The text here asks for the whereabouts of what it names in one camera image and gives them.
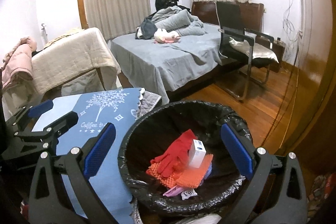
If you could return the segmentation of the orange foam net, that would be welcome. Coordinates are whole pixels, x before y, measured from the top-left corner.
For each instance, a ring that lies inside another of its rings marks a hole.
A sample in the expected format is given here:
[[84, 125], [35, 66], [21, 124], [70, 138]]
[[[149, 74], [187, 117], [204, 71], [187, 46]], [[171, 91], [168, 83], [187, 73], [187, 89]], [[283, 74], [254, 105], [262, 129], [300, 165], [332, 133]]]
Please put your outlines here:
[[161, 174], [158, 173], [159, 163], [153, 163], [147, 170], [146, 174], [154, 177], [157, 179], [163, 186], [167, 187], [168, 189], [173, 188], [177, 185], [177, 179], [180, 178], [182, 173], [184, 172], [183, 169], [181, 170], [174, 170], [169, 177], [163, 177]]
[[176, 184], [181, 187], [195, 189], [200, 186], [201, 181], [206, 175], [213, 160], [213, 154], [207, 154], [203, 159], [199, 168], [185, 169], [179, 178], [176, 180]]

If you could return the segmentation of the pink wrapper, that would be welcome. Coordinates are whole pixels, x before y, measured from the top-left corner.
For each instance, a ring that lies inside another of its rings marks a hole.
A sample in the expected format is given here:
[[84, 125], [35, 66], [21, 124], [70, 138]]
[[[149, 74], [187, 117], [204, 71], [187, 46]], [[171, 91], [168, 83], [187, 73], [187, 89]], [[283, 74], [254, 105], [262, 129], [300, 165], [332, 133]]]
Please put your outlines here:
[[181, 196], [182, 200], [188, 200], [191, 197], [196, 197], [198, 194], [194, 189], [191, 188], [185, 188], [183, 186], [174, 186], [168, 191], [166, 191], [163, 196], [165, 197], [176, 197]]

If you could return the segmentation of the white small box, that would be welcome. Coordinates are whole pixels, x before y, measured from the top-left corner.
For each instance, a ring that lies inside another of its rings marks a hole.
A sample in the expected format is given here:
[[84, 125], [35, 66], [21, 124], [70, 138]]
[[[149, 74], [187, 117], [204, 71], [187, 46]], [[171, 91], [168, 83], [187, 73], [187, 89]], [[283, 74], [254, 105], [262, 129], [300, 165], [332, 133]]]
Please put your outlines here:
[[194, 139], [189, 149], [189, 167], [199, 168], [206, 153], [203, 142], [201, 140]]

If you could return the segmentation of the black lined trash bin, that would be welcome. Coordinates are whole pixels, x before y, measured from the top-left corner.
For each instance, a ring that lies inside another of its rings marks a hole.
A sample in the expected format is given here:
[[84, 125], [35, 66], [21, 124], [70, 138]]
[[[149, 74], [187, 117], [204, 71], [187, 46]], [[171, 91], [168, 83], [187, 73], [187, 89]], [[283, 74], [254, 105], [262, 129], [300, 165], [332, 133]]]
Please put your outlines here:
[[[124, 136], [118, 152], [120, 175], [133, 197], [147, 209], [169, 216], [210, 213], [231, 206], [245, 178], [221, 140], [225, 123], [240, 136], [253, 140], [247, 122], [231, 107], [218, 103], [175, 102], [139, 118]], [[210, 176], [196, 189], [195, 198], [166, 197], [167, 187], [149, 173], [149, 167], [161, 166], [165, 176], [186, 167], [193, 140], [202, 141], [206, 152], [213, 155]]]

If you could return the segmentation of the pink jacket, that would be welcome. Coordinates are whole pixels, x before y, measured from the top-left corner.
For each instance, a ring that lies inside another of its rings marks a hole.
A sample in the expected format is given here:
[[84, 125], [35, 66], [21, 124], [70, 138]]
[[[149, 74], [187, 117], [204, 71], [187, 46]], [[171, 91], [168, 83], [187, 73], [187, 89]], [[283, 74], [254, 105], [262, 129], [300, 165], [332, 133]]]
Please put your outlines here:
[[22, 82], [33, 80], [32, 56], [36, 50], [37, 43], [26, 37], [5, 55], [1, 68], [4, 92]]

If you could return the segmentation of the blue tree print tablecloth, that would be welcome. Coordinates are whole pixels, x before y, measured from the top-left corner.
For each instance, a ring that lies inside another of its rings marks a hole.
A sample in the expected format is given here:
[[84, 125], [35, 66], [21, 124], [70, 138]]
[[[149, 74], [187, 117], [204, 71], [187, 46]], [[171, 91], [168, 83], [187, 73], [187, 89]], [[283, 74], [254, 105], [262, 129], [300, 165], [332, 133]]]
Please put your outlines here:
[[55, 98], [53, 108], [42, 114], [33, 127], [34, 131], [42, 131], [68, 112], [76, 112], [77, 124], [58, 138], [56, 153], [64, 155], [97, 136], [107, 123], [115, 126], [116, 138], [89, 182], [118, 223], [134, 222], [130, 216], [132, 195], [121, 178], [117, 158], [122, 140], [137, 118], [141, 96], [140, 88], [127, 88]]

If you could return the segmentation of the wooden wardrobe door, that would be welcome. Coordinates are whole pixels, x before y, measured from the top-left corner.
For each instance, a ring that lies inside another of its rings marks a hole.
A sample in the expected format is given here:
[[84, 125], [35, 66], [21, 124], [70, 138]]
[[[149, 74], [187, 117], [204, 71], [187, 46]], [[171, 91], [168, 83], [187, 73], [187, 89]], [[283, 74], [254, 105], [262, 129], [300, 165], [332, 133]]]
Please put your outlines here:
[[289, 103], [271, 127], [263, 146], [273, 154], [294, 150], [326, 96], [335, 71], [335, 0], [301, 0], [301, 32]]

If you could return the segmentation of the beige quilt on rack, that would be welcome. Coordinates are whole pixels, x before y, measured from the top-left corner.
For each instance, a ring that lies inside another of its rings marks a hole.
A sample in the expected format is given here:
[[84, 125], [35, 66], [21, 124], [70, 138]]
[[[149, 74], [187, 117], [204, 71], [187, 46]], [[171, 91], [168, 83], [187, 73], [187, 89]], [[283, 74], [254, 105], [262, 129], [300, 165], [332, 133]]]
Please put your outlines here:
[[88, 28], [62, 38], [32, 58], [33, 83], [39, 94], [100, 69], [104, 88], [111, 89], [121, 68], [101, 31]]

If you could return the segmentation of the dark blue clothing on bed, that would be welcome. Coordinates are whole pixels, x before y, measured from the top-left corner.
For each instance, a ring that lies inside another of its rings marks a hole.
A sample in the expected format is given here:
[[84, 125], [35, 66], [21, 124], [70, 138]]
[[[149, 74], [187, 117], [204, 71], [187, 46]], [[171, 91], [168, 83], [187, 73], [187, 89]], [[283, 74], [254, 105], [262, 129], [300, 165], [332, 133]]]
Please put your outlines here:
[[149, 18], [145, 18], [135, 31], [135, 39], [149, 40], [154, 37], [157, 29], [156, 25]]

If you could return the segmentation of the pink plush toy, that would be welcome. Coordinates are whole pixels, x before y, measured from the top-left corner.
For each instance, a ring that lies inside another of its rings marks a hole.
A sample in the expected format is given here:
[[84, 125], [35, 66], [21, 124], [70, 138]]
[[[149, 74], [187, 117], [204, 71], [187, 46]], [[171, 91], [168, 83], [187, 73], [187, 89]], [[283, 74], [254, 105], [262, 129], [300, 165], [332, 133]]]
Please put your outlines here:
[[154, 41], [159, 44], [170, 44], [179, 42], [181, 36], [176, 31], [167, 32], [163, 28], [159, 28], [154, 33]]

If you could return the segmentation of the bed with grey sheet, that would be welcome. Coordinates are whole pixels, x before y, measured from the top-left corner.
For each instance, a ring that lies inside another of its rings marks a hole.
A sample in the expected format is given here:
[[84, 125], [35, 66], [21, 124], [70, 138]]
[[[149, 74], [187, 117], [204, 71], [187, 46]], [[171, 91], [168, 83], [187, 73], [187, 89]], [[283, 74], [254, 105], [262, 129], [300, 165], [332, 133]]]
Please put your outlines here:
[[167, 92], [178, 90], [222, 63], [219, 26], [205, 24], [204, 27], [204, 35], [183, 36], [172, 44], [137, 40], [135, 34], [119, 36], [108, 44], [129, 83], [160, 95], [167, 104]]

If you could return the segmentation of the silver chair cushion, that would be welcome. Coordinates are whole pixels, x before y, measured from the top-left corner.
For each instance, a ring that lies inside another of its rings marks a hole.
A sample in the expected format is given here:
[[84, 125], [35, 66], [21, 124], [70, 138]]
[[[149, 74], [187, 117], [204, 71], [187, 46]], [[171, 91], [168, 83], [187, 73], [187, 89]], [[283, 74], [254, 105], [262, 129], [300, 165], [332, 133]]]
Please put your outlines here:
[[[233, 48], [234, 50], [240, 53], [243, 53], [244, 55], [249, 57], [250, 45], [246, 40], [244, 40], [243, 42], [239, 42], [235, 40], [234, 38], [229, 38], [229, 44], [230, 44], [230, 47]], [[276, 56], [276, 53], [274, 53], [269, 48], [266, 48], [265, 46], [262, 46], [258, 43], [256, 43], [253, 46], [252, 59], [253, 60], [254, 59], [270, 59], [278, 63], [278, 58]]]

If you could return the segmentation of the black cantilever chair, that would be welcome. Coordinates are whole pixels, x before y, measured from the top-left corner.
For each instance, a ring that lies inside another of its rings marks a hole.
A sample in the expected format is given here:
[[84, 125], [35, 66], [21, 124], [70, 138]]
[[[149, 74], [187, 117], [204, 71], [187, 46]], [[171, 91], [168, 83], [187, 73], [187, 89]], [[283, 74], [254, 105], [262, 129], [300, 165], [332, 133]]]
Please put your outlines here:
[[[241, 95], [226, 91], [239, 101], [247, 95], [249, 82], [264, 85], [268, 81], [270, 65], [279, 63], [273, 50], [274, 37], [261, 32], [264, 5], [240, 2], [215, 2], [220, 32], [219, 53], [238, 63], [238, 68], [247, 67], [244, 90]], [[252, 68], [266, 68], [265, 80], [251, 77]]]

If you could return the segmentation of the grey folded duvet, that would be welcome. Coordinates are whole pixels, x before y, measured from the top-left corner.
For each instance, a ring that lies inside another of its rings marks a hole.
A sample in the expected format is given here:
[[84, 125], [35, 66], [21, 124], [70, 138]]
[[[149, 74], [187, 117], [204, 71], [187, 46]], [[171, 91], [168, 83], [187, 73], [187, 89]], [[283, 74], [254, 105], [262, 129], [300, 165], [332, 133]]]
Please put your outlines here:
[[180, 36], [202, 36], [207, 33], [204, 23], [197, 16], [178, 6], [157, 11], [151, 22], [159, 29], [167, 32], [176, 31]]

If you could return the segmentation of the wooden headboard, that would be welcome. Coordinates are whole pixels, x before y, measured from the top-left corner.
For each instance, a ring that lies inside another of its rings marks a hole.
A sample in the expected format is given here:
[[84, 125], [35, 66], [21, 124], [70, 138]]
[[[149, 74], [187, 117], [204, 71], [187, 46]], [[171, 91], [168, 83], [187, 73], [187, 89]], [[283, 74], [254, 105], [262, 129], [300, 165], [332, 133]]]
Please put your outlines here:
[[264, 5], [248, 2], [200, 1], [193, 2], [191, 12], [203, 23], [261, 32]]

